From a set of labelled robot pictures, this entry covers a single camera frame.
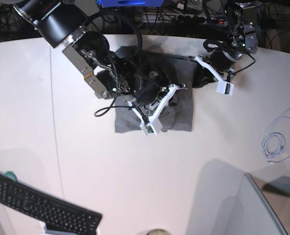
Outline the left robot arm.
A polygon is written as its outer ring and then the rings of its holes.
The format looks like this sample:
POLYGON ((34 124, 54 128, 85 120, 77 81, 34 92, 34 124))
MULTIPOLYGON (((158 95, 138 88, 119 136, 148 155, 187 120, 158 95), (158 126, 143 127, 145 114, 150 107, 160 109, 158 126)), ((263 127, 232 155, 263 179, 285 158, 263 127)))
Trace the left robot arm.
POLYGON ((240 0, 221 1, 223 7, 222 24, 215 23, 210 16, 208 1, 202 1, 202 9, 208 23, 226 36, 219 42, 206 39, 203 42, 208 56, 198 56, 191 61, 197 63, 192 83, 194 89, 219 81, 227 82, 227 90, 232 87, 232 79, 256 63, 252 56, 257 52, 258 39, 253 22, 245 20, 240 0))

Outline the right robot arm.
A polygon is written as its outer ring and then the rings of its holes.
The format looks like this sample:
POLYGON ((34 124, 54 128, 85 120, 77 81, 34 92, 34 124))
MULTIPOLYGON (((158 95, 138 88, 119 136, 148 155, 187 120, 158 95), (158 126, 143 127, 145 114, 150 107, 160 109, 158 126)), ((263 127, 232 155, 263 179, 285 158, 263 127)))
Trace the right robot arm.
POLYGON ((157 54, 143 50, 143 38, 136 25, 123 16, 136 35, 135 46, 111 51, 109 41, 94 24, 110 11, 87 16, 72 0, 13 0, 14 10, 53 47, 64 46, 63 54, 84 76, 110 108, 136 109, 141 117, 151 115, 169 96, 167 106, 178 105, 171 94, 177 83, 157 61, 157 54))

